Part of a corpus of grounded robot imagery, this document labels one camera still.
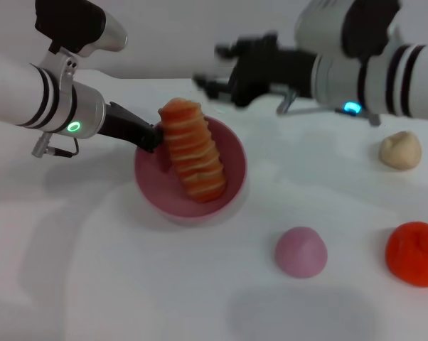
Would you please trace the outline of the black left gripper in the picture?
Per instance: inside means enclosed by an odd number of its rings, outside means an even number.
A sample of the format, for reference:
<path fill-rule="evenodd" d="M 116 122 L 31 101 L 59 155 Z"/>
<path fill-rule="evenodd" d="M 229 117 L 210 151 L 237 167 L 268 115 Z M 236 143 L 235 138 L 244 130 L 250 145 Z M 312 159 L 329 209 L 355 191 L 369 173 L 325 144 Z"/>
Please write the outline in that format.
<path fill-rule="evenodd" d="M 147 153 L 153 153 L 159 142 L 164 141 L 164 133 L 117 103 L 105 106 L 105 119 L 98 134 L 127 141 Z"/>

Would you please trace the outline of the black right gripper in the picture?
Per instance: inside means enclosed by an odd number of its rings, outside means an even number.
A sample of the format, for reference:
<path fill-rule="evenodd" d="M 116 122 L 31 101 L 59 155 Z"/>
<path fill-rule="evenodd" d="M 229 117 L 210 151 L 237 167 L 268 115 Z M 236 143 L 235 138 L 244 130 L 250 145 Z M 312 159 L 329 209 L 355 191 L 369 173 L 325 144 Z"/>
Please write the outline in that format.
<path fill-rule="evenodd" d="M 231 100 L 247 106 L 270 93 L 272 85 L 286 85 L 303 98 L 311 98 L 311 73 L 316 61 L 313 53 L 283 48 L 277 35 L 240 38 L 233 43 L 219 43 L 215 54 L 221 60 L 237 59 L 227 82 L 206 75 L 194 75 L 192 81 L 211 100 Z"/>

